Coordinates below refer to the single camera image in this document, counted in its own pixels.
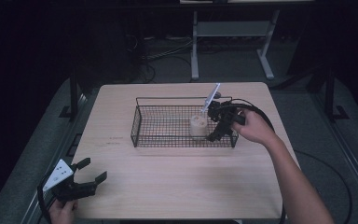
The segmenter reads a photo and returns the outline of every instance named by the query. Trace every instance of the wire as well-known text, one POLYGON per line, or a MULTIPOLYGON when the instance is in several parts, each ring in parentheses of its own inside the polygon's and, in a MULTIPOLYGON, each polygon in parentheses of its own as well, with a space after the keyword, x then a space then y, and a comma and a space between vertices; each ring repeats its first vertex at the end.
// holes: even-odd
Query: wire
POLYGON ((138 38, 135 35, 126 35, 126 37, 132 37, 135 40, 134 46, 131 49, 127 49, 130 52, 133 52, 138 47, 138 38))
POLYGON ((216 40, 204 40, 200 41, 199 49, 197 50, 197 52, 199 54, 216 54, 226 50, 230 50, 230 45, 227 41, 219 42, 216 40))
POLYGON ((344 224, 349 223, 349 221, 351 220, 351 212, 352 212, 352 207, 353 207, 353 201, 352 201, 352 196, 351 196, 351 190, 350 187, 348 186, 348 183, 345 181, 344 177, 339 173, 339 171, 337 171, 332 165, 330 165, 329 163, 327 163, 326 161, 322 161, 321 159, 314 157, 306 152, 303 151, 298 151, 298 150, 294 150, 294 152, 299 153, 299 154, 303 154, 305 156, 308 156, 310 158, 313 158, 314 160, 320 162, 321 164, 327 166, 328 168, 330 168, 334 173, 336 173, 338 175, 338 177, 341 179, 342 183, 345 186, 345 189, 347 190, 347 194, 348 194, 348 201, 349 201, 349 208, 348 208, 348 214, 347 217, 345 218, 345 221, 343 222, 344 224))
POLYGON ((275 132, 272 122, 269 120, 269 117, 267 117, 267 115, 255 105, 252 105, 252 104, 250 104, 250 105, 244 105, 244 104, 221 105, 221 106, 217 107, 216 110, 221 110, 224 108, 245 108, 245 109, 252 110, 255 113, 257 113, 258 115, 260 115, 261 118, 263 118, 263 120, 267 123, 267 125, 272 129, 272 131, 275 132))
POLYGON ((248 105, 254 106, 252 103, 250 103, 250 102, 247 101, 247 100, 242 100, 242 99, 232 99, 232 100, 230 100, 230 102, 233 102, 233 101, 243 101, 243 102, 245 102, 245 103, 248 104, 248 105))
POLYGON ((163 56, 163 57, 161 57, 161 58, 151 60, 151 62, 156 61, 156 60, 161 60, 161 59, 170 59, 170 58, 179 59, 179 60, 181 60, 181 61, 187 63, 188 66, 191 67, 191 63, 190 63, 188 60, 186 60, 186 59, 184 59, 184 58, 181 58, 181 57, 179 57, 179 56, 163 56))
POLYGON ((279 224, 283 224, 286 220, 286 210, 284 210, 284 205, 282 203, 282 211, 281 211, 281 218, 279 219, 279 224))
POLYGON ((269 86, 268 88, 270 90, 283 90, 283 89, 291 86, 292 84, 298 82, 300 79, 302 79, 304 77, 307 77, 307 76, 310 76, 310 75, 313 75, 312 73, 315 70, 320 69, 320 68, 324 67, 325 65, 326 64, 324 62, 318 63, 318 64, 312 66, 311 68, 307 69, 306 71, 301 72, 300 74, 298 74, 296 76, 290 77, 290 78, 286 79, 284 82, 281 82, 278 85, 269 86))
POLYGON ((189 36, 185 36, 185 37, 170 37, 170 36, 167 36, 167 37, 165 37, 165 39, 169 40, 169 41, 172 41, 172 42, 175 42, 175 43, 184 43, 184 42, 192 40, 192 38, 189 37, 189 36))
POLYGON ((170 49, 170 50, 167 50, 165 52, 162 52, 160 54, 155 54, 155 55, 151 55, 151 56, 142 56, 141 59, 144 59, 144 60, 150 60, 150 59, 157 59, 157 58, 160 58, 160 57, 163 57, 163 56, 167 56, 167 55, 171 55, 171 54, 174 54, 174 53, 178 53, 184 49, 187 49, 188 47, 191 46, 191 44, 193 43, 192 40, 188 41, 187 43, 185 43, 184 45, 182 46, 179 46, 177 48, 174 48, 174 49, 170 49))
POLYGON ((43 188, 43 184, 45 183, 47 177, 50 176, 52 172, 53 172, 53 170, 47 172, 43 176, 42 180, 39 182, 39 185, 36 188, 36 190, 37 190, 37 200, 39 202, 39 207, 40 207, 40 210, 42 212, 41 216, 45 217, 45 219, 46 219, 46 221, 48 223, 51 223, 51 219, 50 219, 50 215, 48 214, 48 208, 46 207, 46 204, 45 204, 45 198, 44 198, 44 195, 43 195, 42 188, 43 188))
POLYGON ((151 78, 147 78, 147 73, 144 72, 142 69, 139 70, 139 72, 141 73, 141 80, 143 81, 143 83, 148 84, 150 82, 155 82, 154 78, 156 77, 156 69, 150 64, 141 64, 141 65, 144 65, 146 67, 147 73, 149 72, 149 69, 152 70, 151 78))
MULTIPOLYGON (((49 210, 49 208, 51 207, 51 205, 54 202, 55 197, 51 197, 50 200, 48 200, 48 206, 47 209, 49 210)), ((43 214, 40 214, 39 219, 37 220, 36 223, 40 223, 40 221, 42 220, 43 214)))

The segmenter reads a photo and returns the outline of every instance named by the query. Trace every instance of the human hand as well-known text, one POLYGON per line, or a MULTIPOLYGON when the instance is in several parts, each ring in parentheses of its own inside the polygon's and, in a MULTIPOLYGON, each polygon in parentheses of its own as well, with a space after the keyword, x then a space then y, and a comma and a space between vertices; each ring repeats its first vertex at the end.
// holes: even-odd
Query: human hand
POLYGON ((245 124, 240 125, 234 122, 232 128, 242 137, 249 141, 262 144, 265 147, 269 141, 279 138, 256 112, 249 109, 241 109, 240 115, 245 117, 245 124))
POLYGON ((74 210, 77 209, 77 200, 62 203, 55 200, 48 212, 52 224, 72 224, 75 219, 74 210))

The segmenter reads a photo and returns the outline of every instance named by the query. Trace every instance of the metal mesh basket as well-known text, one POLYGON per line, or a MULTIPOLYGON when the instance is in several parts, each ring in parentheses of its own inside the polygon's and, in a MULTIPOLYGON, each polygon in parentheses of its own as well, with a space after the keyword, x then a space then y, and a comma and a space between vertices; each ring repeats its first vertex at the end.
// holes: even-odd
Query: metal mesh basket
POLYGON ((139 105, 138 99, 131 130, 135 147, 235 147, 237 143, 235 131, 214 142, 206 140, 206 136, 190 135, 190 118, 194 115, 208 120, 207 133, 217 125, 207 113, 200 112, 202 105, 139 105))

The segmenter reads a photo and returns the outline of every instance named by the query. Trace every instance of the wooden table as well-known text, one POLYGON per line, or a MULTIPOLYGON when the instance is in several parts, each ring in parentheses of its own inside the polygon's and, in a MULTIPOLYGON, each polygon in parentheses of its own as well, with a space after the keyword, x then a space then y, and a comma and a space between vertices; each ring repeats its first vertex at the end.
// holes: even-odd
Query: wooden table
MULTIPOLYGON (((282 197, 269 154, 261 145, 240 137, 235 148, 133 146, 136 97, 207 96, 213 87, 214 83, 101 87, 74 162, 91 158, 91 164, 76 173, 76 182, 92 181, 103 171, 108 177, 95 196, 79 201, 76 215, 113 219, 280 217, 282 197)), ((263 110, 296 160, 264 83, 222 83, 219 91, 263 110)), ((203 105, 203 100, 196 105, 203 105)))

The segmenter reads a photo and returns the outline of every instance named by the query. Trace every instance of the forearm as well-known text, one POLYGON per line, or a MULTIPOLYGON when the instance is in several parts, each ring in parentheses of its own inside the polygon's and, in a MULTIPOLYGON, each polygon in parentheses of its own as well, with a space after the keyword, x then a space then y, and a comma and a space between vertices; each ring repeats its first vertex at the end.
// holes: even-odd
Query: forearm
POLYGON ((272 159, 283 204, 292 223, 334 223, 309 180, 296 165, 284 142, 275 138, 265 144, 272 159))

